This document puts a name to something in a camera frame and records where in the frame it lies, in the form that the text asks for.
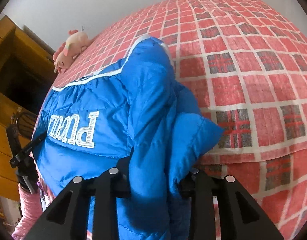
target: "jacket sleeve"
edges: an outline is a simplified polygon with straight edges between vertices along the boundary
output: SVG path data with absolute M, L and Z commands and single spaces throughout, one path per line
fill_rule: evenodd
M 43 213 L 40 194 L 30 194 L 23 190 L 20 185 L 18 185 L 20 194 L 20 205 L 22 211 L 22 218 L 12 233 L 12 237 L 15 240 L 23 240 L 28 231 L 31 229 L 36 220 Z
M 157 230 L 157 236 L 169 224 L 165 155 L 175 117 L 173 80 L 168 56 L 152 39 L 138 44 L 121 73 L 129 92 L 128 129 L 134 147 L 126 215 L 139 232 Z

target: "stuffed animal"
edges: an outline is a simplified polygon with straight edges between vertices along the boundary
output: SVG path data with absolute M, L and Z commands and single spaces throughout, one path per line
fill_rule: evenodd
M 87 33 L 83 31 L 75 32 L 66 40 L 65 48 L 63 50 L 65 56 L 74 57 L 82 53 L 92 41 L 88 39 Z
M 82 53 L 91 43 L 85 32 L 78 30 L 69 31 L 70 35 L 66 42 L 64 42 L 59 49 L 52 56 L 55 65 L 55 73 L 64 73 L 70 68 L 76 57 Z
M 55 60 L 55 73 L 58 72 L 60 74 L 64 73 L 67 69 L 70 68 L 71 64 L 74 62 L 74 59 L 69 56 L 65 56 L 64 52 L 61 51 L 56 60 Z

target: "blue puffer jacket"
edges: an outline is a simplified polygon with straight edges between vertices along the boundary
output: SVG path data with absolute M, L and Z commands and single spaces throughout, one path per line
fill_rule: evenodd
M 177 183 L 218 142 L 222 129 L 201 116 L 193 94 L 175 81 L 160 40 L 144 35 L 119 60 L 47 96 L 33 154 L 55 195 L 75 176 L 99 176 L 134 153 L 132 197 L 117 200 L 122 240 L 186 239 L 190 203 Z M 88 230 L 92 232 L 93 205 Z

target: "metal screw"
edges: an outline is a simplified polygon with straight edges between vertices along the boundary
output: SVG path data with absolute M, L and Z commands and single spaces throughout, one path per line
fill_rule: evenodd
M 227 181 L 227 182 L 234 182 L 235 180 L 236 180 L 236 179 L 235 179 L 234 176 L 229 175 L 229 176 L 226 177 L 226 181 Z
M 117 168 L 111 168 L 110 170 L 109 170 L 109 173 L 110 174 L 117 174 L 119 172 L 119 170 L 117 169 Z
M 190 169 L 190 172 L 192 173 L 192 174 L 197 174 L 198 172 L 199 172 L 199 170 L 197 169 L 197 168 L 191 168 Z
M 73 178 L 73 182 L 74 182 L 74 183 L 80 183 L 80 182 L 82 182 L 82 181 L 83 181 L 83 178 L 80 177 L 80 176 L 76 176 L 76 177 Z

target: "black metal bracket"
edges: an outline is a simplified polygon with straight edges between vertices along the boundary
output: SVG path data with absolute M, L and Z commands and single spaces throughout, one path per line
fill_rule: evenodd
M 18 171 L 21 170 L 26 171 L 30 168 L 35 169 L 36 166 L 31 160 L 30 153 L 32 150 L 37 147 L 46 137 L 47 131 L 40 134 L 35 140 L 30 141 L 23 149 L 21 148 L 19 141 L 19 130 L 16 124 L 11 124 L 6 128 L 7 139 L 9 143 L 10 150 L 12 152 L 12 159 L 10 160 L 10 166 L 14 168 L 18 168 Z M 37 180 L 31 180 L 28 176 L 22 176 L 27 188 L 29 189 L 31 194 L 37 193 L 38 186 Z
M 213 197 L 219 206 L 221 240 L 283 240 L 279 230 L 234 176 L 217 179 L 192 168 L 179 185 L 191 197 L 189 240 L 215 240 Z
M 130 156 L 99 177 L 77 176 L 34 224 L 25 240 L 86 239 L 91 196 L 95 197 L 93 240 L 118 240 L 116 198 L 129 198 Z M 213 196 L 219 205 L 222 240 L 283 240 L 282 235 L 247 190 L 233 177 L 216 179 L 193 168 L 179 185 L 191 198 L 189 240 L 215 240 Z

